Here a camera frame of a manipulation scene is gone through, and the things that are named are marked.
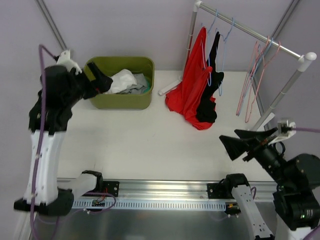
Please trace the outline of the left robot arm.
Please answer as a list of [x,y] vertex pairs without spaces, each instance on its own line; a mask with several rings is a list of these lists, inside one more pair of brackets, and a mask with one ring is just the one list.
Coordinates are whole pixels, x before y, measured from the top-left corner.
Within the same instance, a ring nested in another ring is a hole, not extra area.
[[84,170],[77,178],[58,185],[59,156],[72,108],[80,100],[107,92],[113,80],[94,62],[86,65],[94,79],[90,80],[76,68],[55,64],[44,69],[42,89],[29,112],[32,155],[29,180],[22,198],[14,201],[16,211],[37,212],[45,216],[66,216],[74,200],[90,192],[100,195],[104,190],[101,172]]

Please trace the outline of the pink wire hanger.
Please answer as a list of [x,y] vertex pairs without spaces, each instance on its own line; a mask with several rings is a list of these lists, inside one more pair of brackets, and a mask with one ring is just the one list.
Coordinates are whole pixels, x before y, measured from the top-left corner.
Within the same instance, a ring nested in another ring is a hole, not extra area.
[[251,120],[254,104],[257,101],[266,68],[280,51],[281,43],[278,44],[278,47],[276,48],[273,56],[271,56],[269,59],[266,59],[266,55],[273,43],[272,40],[273,38],[268,39],[268,42],[264,45],[264,47],[256,42],[251,54],[249,67],[247,69],[245,80],[243,82],[241,90],[241,98],[239,99],[237,108],[237,112],[240,113],[244,103],[244,99],[247,96],[247,105],[244,117],[244,122],[246,124]]

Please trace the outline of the grey tank top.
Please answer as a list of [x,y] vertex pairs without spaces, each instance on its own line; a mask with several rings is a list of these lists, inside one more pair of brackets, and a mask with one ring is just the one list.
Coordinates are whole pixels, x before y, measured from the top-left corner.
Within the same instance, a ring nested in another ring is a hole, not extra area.
[[144,87],[145,87],[144,74],[139,73],[139,74],[134,74],[133,76],[136,79],[136,84],[133,84],[130,87],[126,88],[125,90],[120,91],[118,94],[132,94],[132,95],[143,94]]

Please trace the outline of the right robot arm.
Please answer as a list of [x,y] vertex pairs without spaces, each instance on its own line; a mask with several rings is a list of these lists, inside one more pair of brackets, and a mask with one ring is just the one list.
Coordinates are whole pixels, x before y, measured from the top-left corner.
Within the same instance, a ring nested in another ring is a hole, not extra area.
[[286,160],[274,144],[282,130],[266,131],[236,129],[236,137],[220,135],[229,158],[242,154],[243,161],[256,160],[277,184],[273,192],[276,212],[276,233],[266,225],[243,173],[228,174],[218,184],[218,190],[235,199],[251,240],[310,240],[320,229],[320,203],[313,190],[320,186],[319,157],[302,153]]

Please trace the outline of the green tank top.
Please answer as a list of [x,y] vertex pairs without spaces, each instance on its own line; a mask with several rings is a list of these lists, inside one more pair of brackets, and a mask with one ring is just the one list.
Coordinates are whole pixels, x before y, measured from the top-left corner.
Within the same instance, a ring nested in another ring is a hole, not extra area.
[[151,89],[151,84],[147,77],[144,76],[143,78],[144,78],[144,85],[145,85],[143,93],[147,93]]

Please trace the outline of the white tank top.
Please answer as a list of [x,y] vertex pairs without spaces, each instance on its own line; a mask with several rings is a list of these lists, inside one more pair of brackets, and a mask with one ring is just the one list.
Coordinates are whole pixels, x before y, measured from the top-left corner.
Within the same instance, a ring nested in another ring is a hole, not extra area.
[[112,84],[105,94],[118,94],[137,84],[135,76],[128,69],[123,69],[110,78],[112,79]]

